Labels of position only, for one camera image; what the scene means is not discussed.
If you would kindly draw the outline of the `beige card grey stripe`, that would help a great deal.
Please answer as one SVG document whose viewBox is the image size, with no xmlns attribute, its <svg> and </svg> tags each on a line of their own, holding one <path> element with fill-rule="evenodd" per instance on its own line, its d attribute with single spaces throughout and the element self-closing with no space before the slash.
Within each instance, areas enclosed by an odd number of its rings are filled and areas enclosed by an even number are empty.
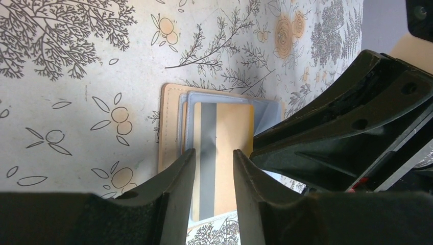
<svg viewBox="0 0 433 245">
<path fill-rule="evenodd" d="M 252 152 L 254 107 L 196 103 L 193 148 L 196 174 L 191 204 L 194 222 L 236 210 L 233 151 Z"/>
</svg>

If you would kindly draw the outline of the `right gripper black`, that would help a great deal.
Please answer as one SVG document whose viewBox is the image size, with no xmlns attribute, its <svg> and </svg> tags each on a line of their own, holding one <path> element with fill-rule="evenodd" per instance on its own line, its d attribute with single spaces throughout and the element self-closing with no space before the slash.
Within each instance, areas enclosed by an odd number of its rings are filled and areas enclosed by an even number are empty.
<svg viewBox="0 0 433 245">
<path fill-rule="evenodd" d="M 255 136 L 250 158 L 320 191 L 432 193 L 431 97 L 431 73 L 364 50 L 316 99 Z M 407 137 L 356 135 L 422 103 Z"/>
</svg>

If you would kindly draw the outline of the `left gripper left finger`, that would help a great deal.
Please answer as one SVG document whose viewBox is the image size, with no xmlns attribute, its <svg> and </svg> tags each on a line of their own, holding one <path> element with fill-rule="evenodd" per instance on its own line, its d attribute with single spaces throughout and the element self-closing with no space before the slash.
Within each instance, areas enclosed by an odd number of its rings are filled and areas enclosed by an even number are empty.
<svg viewBox="0 0 433 245">
<path fill-rule="evenodd" d="M 185 244 L 195 168 L 189 149 L 115 199 L 2 192 L 1 244 Z"/>
</svg>

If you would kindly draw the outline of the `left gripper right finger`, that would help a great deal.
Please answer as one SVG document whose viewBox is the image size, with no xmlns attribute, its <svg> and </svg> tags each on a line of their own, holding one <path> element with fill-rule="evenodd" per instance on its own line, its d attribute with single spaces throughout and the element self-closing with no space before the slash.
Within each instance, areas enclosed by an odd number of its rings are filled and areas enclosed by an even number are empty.
<svg viewBox="0 0 433 245">
<path fill-rule="evenodd" d="M 233 152 L 242 244 L 432 244 L 432 196 L 422 192 L 301 195 Z"/>
</svg>

